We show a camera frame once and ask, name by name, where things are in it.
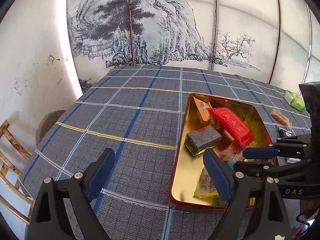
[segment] silver bolt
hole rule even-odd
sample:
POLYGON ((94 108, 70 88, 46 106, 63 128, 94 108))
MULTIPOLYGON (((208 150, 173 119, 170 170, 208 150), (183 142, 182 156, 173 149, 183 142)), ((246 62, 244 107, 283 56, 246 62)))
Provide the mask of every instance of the silver bolt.
POLYGON ((273 183, 273 182, 274 182, 274 180, 273 180, 273 178, 271 178, 271 177, 267 177, 267 182, 269 182, 269 183, 273 183))
POLYGON ((51 178, 50 177, 46 177, 45 179, 44 179, 44 183, 49 183, 51 181, 51 178))
POLYGON ((236 177, 239 178, 239 179, 242 179, 244 177, 244 174, 240 171, 237 171, 236 172, 236 177))
POLYGON ((77 172, 77 173, 75 174, 75 178, 76 178, 76 179, 82 178, 82 172, 77 172))

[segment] metallic gold surface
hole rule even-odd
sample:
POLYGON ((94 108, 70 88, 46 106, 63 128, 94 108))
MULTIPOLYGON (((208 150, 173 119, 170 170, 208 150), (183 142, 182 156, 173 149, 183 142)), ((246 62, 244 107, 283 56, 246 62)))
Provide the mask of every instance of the metallic gold surface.
MULTIPOLYGON (((206 205, 212 206, 211 208, 215 209, 225 209, 227 203, 222 200, 219 195, 210 196, 207 198, 194 197, 196 185, 199 181, 204 164, 202 158, 203 154, 193 156, 184 145, 187 133, 203 127, 198 117, 197 107, 195 101, 193 100, 193 96, 206 103, 210 102, 212 107, 229 107, 252 131, 254 140, 257 143, 257 147, 267 146, 271 143, 271 140, 263 121, 253 106, 224 98, 211 97, 201 94, 190 94, 182 124, 182 132, 178 145, 175 170, 173 170, 174 178, 172 182, 171 195, 174 200, 181 205, 195 204, 196 206, 206 205)), ((220 144, 213 148, 215 152, 223 150, 233 140, 228 132, 222 130, 223 129, 218 130, 222 135, 222 139, 220 144)), ((249 199, 248 207, 253 204, 254 198, 249 199)))

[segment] plaid tablecloth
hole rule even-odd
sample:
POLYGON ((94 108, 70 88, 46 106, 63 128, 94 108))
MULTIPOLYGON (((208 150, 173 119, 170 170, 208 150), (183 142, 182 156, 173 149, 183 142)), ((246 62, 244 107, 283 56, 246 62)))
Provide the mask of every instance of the plaid tablecloth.
MULTIPOLYGON (((110 71, 63 114, 20 180, 36 198, 45 177, 69 178, 110 147, 116 164, 92 207, 111 239, 207 239, 222 214, 182 211, 167 199, 185 107, 194 92, 253 105, 272 141, 279 137, 269 115, 273 108, 292 122, 293 135, 310 132, 309 114, 289 106, 283 99, 285 91, 272 85, 192 68, 126 66, 110 71)), ((71 203, 65 203, 81 240, 71 203)), ((244 216, 240 233, 249 215, 244 216)))

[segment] table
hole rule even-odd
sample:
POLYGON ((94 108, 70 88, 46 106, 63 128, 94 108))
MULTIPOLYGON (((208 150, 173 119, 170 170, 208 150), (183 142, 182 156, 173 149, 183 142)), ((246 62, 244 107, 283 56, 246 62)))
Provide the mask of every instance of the table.
MULTIPOLYGON (((110 147, 116 164, 91 205, 111 239, 207 239, 222 214, 177 209, 167 199, 185 107, 194 92, 252 104, 272 141, 279 137, 269 115, 273 108, 292 122, 293 135, 310 133, 309 114, 289 106, 285 91, 272 85, 192 68, 124 66, 110 71, 60 117, 21 182, 36 198, 45 177, 67 179, 110 147)), ((83 239, 70 200, 65 205, 76 238, 83 239)))

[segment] wooden slat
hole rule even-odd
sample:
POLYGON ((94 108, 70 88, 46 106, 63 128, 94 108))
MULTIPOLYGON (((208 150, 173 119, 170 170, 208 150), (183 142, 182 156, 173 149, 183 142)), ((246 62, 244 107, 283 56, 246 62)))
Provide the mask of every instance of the wooden slat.
POLYGON ((9 166, 7 164, 2 164, 1 170, 0 170, 0 174, 2 174, 3 176, 7 175, 7 172, 9 170, 9 166))
POLYGON ((19 190, 20 184, 19 184, 19 181, 18 181, 18 180, 16 181, 16 184, 14 184, 14 187, 15 187, 17 190, 19 190))
POLYGON ((4 120, 3 124, 0 126, 0 138, 3 135, 3 130, 6 130, 9 127, 8 120, 4 120))
POLYGON ((27 152, 25 148, 16 140, 16 138, 7 130, 4 129, 3 135, 8 139, 8 141, 12 144, 12 146, 27 160, 30 159, 31 155, 27 152))
POLYGON ((0 173, 0 179, 3 181, 4 184, 6 184, 9 189, 11 189, 17 196, 19 196, 22 200, 24 200, 25 202, 29 203, 30 205, 33 206, 33 201, 30 200, 29 198, 27 198, 25 195, 23 195, 20 191, 18 191, 11 183, 10 181, 8 181, 5 176, 3 176, 0 173))
POLYGON ((20 173, 21 173, 21 171, 20 171, 18 168, 16 168, 16 167, 7 159, 7 157, 4 156, 4 154, 3 154, 1 151, 0 151, 0 159, 3 160, 3 162, 4 162, 5 164, 7 164, 8 167, 9 167, 11 170, 13 170, 15 173, 17 173, 17 174, 20 174, 20 173))
POLYGON ((1 195, 0 195, 0 203, 2 203, 6 208, 8 208, 11 212, 13 212, 18 218, 25 221, 27 224, 30 224, 30 219, 25 215, 21 214, 18 210, 16 210, 10 203, 8 203, 1 195))

